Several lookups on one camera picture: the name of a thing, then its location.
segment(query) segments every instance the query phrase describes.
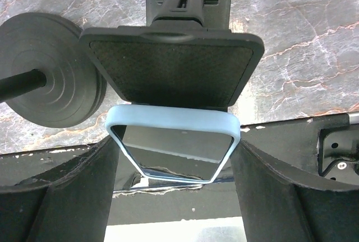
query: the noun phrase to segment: gray marble countertop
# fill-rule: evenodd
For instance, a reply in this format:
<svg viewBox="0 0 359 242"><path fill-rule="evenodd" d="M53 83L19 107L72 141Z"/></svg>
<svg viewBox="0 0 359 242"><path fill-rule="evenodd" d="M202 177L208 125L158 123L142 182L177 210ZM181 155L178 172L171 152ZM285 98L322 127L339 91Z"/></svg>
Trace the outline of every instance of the gray marble countertop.
<svg viewBox="0 0 359 242"><path fill-rule="evenodd" d="M232 0L230 27L260 36L266 52L231 112L242 124L359 111L359 0ZM145 0L0 0L0 24L23 12L81 27L145 25ZM0 153L97 142L107 110L67 129L44 128L0 105Z"/></svg>

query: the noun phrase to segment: black phone holder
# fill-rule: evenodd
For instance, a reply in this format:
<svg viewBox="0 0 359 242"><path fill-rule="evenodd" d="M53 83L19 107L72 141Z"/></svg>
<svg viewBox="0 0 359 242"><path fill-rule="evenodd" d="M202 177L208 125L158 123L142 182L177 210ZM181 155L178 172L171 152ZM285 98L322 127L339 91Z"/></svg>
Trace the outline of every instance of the black phone holder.
<svg viewBox="0 0 359 242"><path fill-rule="evenodd" d="M202 27L228 29L230 10L231 0L146 0L147 26L170 20L196 21Z"/></svg>
<svg viewBox="0 0 359 242"><path fill-rule="evenodd" d="M227 110L264 53L228 29L231 0L146 0L147 26L89 28L80 44L119 96L157 106Z"/></svg>

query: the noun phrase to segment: metal bracket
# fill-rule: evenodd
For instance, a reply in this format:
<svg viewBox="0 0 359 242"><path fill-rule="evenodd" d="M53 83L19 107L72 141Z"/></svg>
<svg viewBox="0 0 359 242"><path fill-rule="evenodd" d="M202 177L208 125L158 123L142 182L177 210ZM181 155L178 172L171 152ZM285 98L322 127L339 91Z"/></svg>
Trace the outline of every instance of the metal bracket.
<svg viewBox="0 0 359 242"><path fill-rule="evenodd" d="M319 159L319 175L359 185L359 125L327 134Z"/></svg>
<svg viewBox="0 0 359 242"><path fill-rule="evenodd" d="M231 0L146 0L147 26L158 20L185 20L228 29L230 10Z"/></svg>

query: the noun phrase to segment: black plastic bracket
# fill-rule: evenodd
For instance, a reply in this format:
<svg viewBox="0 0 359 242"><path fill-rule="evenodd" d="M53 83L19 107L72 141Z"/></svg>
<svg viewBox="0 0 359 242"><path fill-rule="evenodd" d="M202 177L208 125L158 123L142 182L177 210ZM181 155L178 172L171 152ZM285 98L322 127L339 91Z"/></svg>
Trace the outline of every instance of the black plastic bracket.
<svg viewBox="0 0 359 242"><path fill-rule="evenodd" d="M146 0L147 26L159 20L184 20L228 29L230 10L231 0Z"/></svg>

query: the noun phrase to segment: black rubber pad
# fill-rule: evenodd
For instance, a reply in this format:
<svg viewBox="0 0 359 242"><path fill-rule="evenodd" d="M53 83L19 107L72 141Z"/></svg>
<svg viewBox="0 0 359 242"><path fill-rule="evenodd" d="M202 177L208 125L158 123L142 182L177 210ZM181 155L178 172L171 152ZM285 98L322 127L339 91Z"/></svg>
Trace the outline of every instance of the black rubber pad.
<svg viewBox="0 0 359 242"><path fill-rule="evenodd" d="M241 46L92 41L90 47L125 100L163 106L228 106L253 55Z"/></svg>
<svg viewBox="0 0 359 242"><path fill-rule="evenodd" d="M47 13L23 13L0 26L0 78L32 69L47 84L7 104L25 119L46 127L75 126L101 104L106 82L77 47L81 29Z"/></svg>

